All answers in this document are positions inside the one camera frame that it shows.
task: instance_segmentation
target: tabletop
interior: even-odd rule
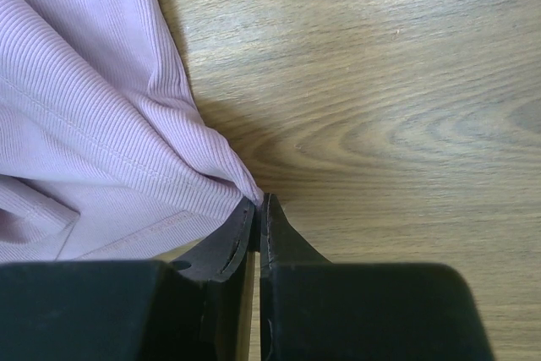
[[[497,358],[539,360],[541,0],[160,3],[205,122],[322,254],[452,265]]]

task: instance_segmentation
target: ribbed fabric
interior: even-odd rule
[[[3,261],[148,257],[262,198],[157,0],[0,0],[0,146]]]

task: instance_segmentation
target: cloth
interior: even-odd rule
[[[157,0],[0,0],[0,261],[144,258],[262,199]]]

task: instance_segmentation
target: wooden table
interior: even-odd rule
[[[540,359],[541,0],[160,1],[205,121],[318,250],[453,265],[499,360]]]

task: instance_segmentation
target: lavender fabric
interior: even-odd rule
[[[261,191],[157,0],[0,0],[0,261],[144,258]]]

